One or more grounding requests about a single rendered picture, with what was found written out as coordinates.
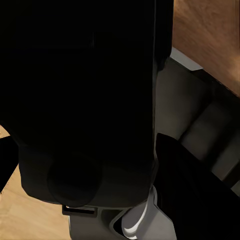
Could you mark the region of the digital camera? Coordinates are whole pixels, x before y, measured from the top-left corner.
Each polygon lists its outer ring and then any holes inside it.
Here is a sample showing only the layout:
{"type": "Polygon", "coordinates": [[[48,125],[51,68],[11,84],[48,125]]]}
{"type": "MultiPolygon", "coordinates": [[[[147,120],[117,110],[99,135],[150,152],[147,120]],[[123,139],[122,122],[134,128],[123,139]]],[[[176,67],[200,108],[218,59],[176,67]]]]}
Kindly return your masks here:
{"type": "Polygon", "coordinates": [[[28,196],[92,219],[148,201],[173,19],[174,0],[0,0],[0,125],[28,196]]]}

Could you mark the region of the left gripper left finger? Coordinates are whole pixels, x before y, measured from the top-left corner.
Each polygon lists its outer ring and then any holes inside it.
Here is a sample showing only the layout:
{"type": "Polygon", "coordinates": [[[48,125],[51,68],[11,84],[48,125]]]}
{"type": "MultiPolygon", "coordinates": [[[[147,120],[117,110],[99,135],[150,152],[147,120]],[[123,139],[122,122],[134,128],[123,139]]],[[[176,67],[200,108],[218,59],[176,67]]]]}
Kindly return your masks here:
{"type": "Polygon", "coordinates": [[[7,136],[0,138],[0,193],[19,165],[19,145],[7,136]]]}

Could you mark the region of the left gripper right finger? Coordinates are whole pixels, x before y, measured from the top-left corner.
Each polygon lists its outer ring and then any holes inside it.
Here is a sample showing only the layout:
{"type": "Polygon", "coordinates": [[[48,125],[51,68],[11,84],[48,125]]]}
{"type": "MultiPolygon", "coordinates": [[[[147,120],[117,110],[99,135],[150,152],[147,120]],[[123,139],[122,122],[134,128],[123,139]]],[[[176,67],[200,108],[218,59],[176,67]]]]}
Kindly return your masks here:
{"type": "Polygon", "coordinates": [[[240,197],[175,138],[155,151],[177,240],[240,240],[240,197]]]}

